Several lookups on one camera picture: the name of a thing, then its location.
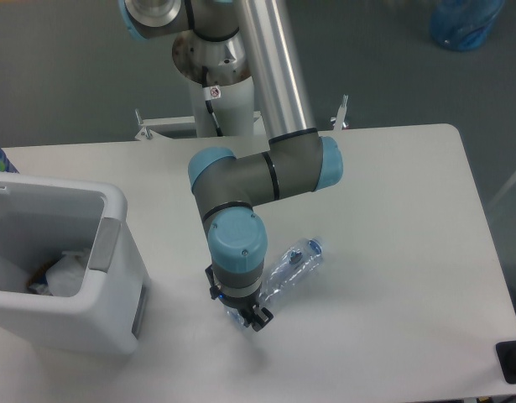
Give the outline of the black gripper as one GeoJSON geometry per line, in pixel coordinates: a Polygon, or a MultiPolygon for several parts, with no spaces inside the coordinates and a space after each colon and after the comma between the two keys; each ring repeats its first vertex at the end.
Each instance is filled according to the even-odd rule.
{"type": "Polygon", "coordinates": [[[220,288],[215,284],[211,265],[205,269],[205,273],[210,285],[211,299],[218,299],[223,305],[241,311],[244,327],[250,327],[255,332],[259,332],[272,321],[273,313],[266,307],[257,306],[261,287],[258,287],[246,296],[229,296],[221,292],[220,288]]]}

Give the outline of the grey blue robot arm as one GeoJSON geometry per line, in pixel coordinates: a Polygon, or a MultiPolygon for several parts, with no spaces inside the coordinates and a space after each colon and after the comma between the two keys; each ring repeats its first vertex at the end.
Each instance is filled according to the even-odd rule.
{"type": "Polygon", "coordinates": [[[121,1],[136,39],[175,35],[172,59],[188,81],[196,131],[227,137],[253,131],[261,107],[268,150],[237,157],[210,147],[188,165],[211,254],[211,297],[236,310],[246,327],[273,319],[259,300],[268,247],[254,208],[334,186],[343,162],[336,141],[318,133],[282,1],[121,1]]]}

